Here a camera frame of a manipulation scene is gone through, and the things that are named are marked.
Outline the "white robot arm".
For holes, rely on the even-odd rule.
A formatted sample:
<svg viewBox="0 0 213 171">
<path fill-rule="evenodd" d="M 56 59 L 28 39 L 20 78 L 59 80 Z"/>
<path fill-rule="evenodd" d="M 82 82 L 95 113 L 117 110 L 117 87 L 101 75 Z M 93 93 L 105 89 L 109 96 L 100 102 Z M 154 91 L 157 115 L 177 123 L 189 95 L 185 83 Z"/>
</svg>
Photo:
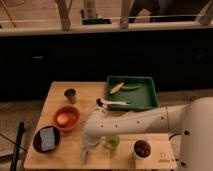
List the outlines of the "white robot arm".
<svg viewBox="0 0 213 171">
<path fill-rule="evenodd" d="M 142 133 L 181 134 L 178 171 L 213 171 L 213 97 L 120 117 L 109 117 L 104 108 L 95 107 L 84 126 L 83 144 L 90 150 L 102 136 Z"/>
</svg>

